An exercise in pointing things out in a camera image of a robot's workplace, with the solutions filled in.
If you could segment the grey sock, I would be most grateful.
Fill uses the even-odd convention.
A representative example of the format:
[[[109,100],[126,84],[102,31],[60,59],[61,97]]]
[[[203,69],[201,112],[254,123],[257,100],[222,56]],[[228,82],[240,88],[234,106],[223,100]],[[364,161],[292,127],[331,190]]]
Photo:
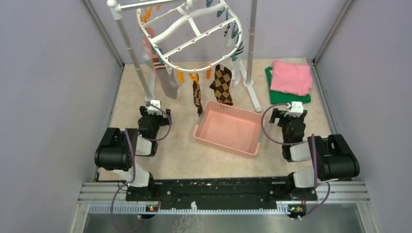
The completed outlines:
[[[168,72],[164,64],[155,65],[155,70],[160,79],[162,90],[171,99],[177,99],[178,85],[172,71]]]

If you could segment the brown argyle sock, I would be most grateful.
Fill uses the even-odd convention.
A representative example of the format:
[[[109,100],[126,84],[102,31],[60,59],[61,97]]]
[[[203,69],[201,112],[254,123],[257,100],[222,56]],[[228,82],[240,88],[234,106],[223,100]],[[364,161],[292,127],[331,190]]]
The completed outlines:
[[[203,112],[203,107],[201,104],[201,90],[200,90],[200,86],[196,81],[193,81],[193,102],[195,107],[197,108],[197,114],[198,116],[200,116]]]
[[[214,91],[217,102],[233,106],[233,99],[230,94],[232,72],[227,67],[215,66],[214,81],[209,86]]]

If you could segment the pink striped sock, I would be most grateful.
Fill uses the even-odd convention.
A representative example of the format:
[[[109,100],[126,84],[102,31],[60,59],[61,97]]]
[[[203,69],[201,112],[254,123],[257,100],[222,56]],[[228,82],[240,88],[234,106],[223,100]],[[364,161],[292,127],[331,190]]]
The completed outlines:
[[[151,43],[148,40],[148,37],[145,35],[145,33],[140,29],[140,34],[143,40],[143,45],[144,45],[144,52],[143,52],[143,60],[146,63],[146,65],[154,70],[154,65],[153,61],[159,62],[158,55],[156,53],[153,53],[153,48]]]

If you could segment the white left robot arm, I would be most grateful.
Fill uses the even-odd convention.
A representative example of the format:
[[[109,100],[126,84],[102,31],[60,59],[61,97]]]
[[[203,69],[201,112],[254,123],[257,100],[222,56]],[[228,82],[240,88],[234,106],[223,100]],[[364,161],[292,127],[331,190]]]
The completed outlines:
[[[139,108],[141,117],[137,128],[107,128],[94,155],[95,165],[113,171],[126,180],[128,187],[138,187],[137,194],[143,200],[154,198],[156,188],[150,184],[151,173],[137,163],[137,156],[153,157],[158,142],[165,139],[157,137],[161,127],[172,125],[172,111],[162,110],[153,104]]]

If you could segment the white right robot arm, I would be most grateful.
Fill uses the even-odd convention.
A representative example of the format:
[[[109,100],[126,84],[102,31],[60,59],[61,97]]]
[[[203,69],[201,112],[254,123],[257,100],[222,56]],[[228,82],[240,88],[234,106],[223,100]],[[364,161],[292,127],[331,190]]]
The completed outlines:
[[[270,123],[278,119],[282,130],[282,155],[288,162],[311,162],[311,166],[288,175],[285,194],[291,200],[304,195],[305,188],[316,187],[329,181],[357,177],[360,164],[341,134],[328,137],[310,136],[304,141],[307,111],[291,116],[287,111],[273,109]]]

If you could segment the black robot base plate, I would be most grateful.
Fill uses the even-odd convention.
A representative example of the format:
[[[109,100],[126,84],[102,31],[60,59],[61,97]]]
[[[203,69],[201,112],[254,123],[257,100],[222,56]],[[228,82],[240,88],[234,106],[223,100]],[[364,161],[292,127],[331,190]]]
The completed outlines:
[[[127,201],[154,201],[161,210],[269,210],[280,201],[315,201],[313,187],[296,188],[288,177],[166,179],[129,187]]]

